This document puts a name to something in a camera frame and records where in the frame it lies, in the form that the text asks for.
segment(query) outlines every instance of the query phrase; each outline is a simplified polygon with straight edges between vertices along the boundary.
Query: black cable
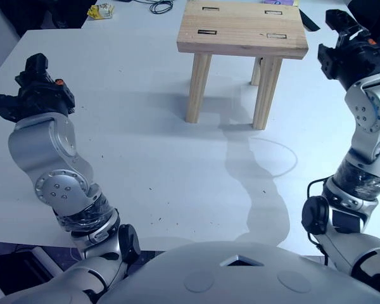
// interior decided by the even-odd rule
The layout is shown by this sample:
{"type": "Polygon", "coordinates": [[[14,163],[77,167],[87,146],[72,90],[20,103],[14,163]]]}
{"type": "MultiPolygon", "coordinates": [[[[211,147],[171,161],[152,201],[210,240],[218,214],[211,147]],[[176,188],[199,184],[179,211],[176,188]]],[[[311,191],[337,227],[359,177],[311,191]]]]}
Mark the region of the black cable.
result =
{"type": "Polygon", "coordinates": [[[160,15],[167,13],[173,8],[173,2],[175,0],[134,0],[138,3],[150,4],[149,10],[152,14],[160,15]]]}
{"type": "Polygon", "coordinates": [[[307,235],[308,235],[308,240],[309,240],[312,244],[314,244],[315,247],[317,247],[317,249],[318,249],[318,250],[324,255],[324,257],[325,257],[324,265],[325,265],[325,266],[328,266],[328,254],[325,252],[324,247],[322,247],[322,245],[321,245],[320,243],[317,243],[317,242],[315,242],[315,241],[312,240],[312,238],[311,238],[311,233],[308,232],[307,235]]]}
{"type": "Polygon", "coordinates": [[[316,183],[318,183],[318,182],[325,182],[328,178],[330,178],[331,176],[329,176],[329,177],[325,177],[325,178],[323,178],[323,179],[316,179],[316,180],[313,180],[311,183],[309,183],[308,184],[308,186],[307,186],[307,199],[309,199],[310,198],[310,189],[311,189],[311,186],[312,185],[314,185],[314,184],[316,184],[316,183]]]}

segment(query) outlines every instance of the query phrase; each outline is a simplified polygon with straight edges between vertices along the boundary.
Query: white table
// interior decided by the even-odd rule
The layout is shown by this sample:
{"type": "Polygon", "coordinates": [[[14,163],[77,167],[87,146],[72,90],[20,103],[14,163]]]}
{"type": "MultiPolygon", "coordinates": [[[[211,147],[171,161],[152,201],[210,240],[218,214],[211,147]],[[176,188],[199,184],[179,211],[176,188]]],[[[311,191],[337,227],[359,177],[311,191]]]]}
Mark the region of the white table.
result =
{"type": "MultiPolygon", "coordinates": [[[[250,126],[253,58],[215,56],[200,123],[184,122],[192,56],[175,44],[183,7],[178,0],[155,16],[129,3],[116,12],[120,28],[107,26],[113,19],[30,31],[0,68],[0,93],[16,94],[14,76],[30,55],[49,58],[50,75],[75,95],[79,153],[142,249],[239,240],[317,255],[300,224],[306,187],[335,173],[355,127],[344,90],[317,62],[318,43],[336,42],[324,23],[332,6],[301,4],[322,29],[307,33],[304,60],[284,62],[265,131],[250,126]]],[[[10,157],[13,126],[0,118],[0,241],[72,246],[10,157]]],[[[380,238],[380,205],[367,233],[380,238]]]]}

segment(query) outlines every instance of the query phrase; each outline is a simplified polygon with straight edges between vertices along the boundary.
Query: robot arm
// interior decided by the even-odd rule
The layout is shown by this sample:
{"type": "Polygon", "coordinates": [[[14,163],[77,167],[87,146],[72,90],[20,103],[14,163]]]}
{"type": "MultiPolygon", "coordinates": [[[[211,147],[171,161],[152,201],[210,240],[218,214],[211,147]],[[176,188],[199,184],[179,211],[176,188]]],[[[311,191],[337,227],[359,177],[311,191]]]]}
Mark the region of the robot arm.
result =
{"type": "Polygon", "coordinates": [[[339,271],[380,291],[380,239],[362,234],[380,194],[380,34],[344,11],[327,11],[326,22],[339,39],[334,49],[319,46],[319,61],[347,90],[356,129],[322,196],[307,199],[302,224],[339,271]]]}
{"type": "Polygon", "coordinates": [[[135,229],[120,225],[117,209],[93,182],[92,167],[77,153],[68,118],[74,112],[73,94],[63,80],[50,78],[47,67],[43,54],[27,60],[25,71],[16,77],[21,87],[18,96],[0,95],[0,115],[16,123],[8,141],[15,163],[30,177],[36,196],[53,209],[62,228],[71,232],[84,260],[3,303],[20,298],[30,303],[32,295],[42,301],[43,294],[61,289],[68,291],[71,303],[95,302],[124,278],[140,254],[135,229]]]}

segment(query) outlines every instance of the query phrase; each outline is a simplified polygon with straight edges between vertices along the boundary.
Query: debris on table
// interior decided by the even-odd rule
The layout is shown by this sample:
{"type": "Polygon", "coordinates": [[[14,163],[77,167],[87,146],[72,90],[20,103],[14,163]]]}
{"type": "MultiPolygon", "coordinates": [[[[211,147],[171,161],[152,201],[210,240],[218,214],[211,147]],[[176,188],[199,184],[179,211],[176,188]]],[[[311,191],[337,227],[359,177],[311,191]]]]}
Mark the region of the debris on table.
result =
{"type": "Polygon", "coordinates": [[[92,5],[87,11],[87,15],[95,20],[110,19],[113,17],[114,5],[104,3],[98,5],[92,5]]]}

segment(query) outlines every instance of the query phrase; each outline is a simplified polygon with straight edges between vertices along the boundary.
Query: wooden stool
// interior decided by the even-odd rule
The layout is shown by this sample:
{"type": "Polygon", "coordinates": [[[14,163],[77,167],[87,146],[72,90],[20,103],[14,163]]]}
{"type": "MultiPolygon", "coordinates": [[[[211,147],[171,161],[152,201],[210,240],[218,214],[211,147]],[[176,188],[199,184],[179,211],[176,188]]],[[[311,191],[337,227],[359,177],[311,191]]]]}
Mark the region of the wooden stool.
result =
{"type": "Polygon", "coordinates": [[[186,122],[198,121],[212,55],[252,56],[251,84],[259,85],[253,128],[263,130],[282,59],[302,59],[308,44],[297,7],[188,1],[177,48],[194,53],[186,122]]]}

